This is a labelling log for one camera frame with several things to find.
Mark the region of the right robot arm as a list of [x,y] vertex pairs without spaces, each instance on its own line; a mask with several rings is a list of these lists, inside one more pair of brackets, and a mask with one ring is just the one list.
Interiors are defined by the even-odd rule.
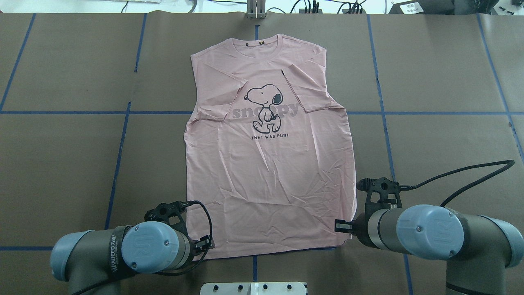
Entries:
[[523,260],[523,235],[513,224],[428,204],[379,209],[335,220],[337,233],[367,246],[447,263],[447,295],[505,295],[506,270]]

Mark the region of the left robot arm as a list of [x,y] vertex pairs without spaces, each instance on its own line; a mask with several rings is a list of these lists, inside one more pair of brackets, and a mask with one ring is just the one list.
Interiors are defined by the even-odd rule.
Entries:
[[210,235],[192,240],[173,226],[146,221],[65,235],[51,250],[50,269],[72,295],[116,295],[122,280],[138,274],[183,276],[213,247]]

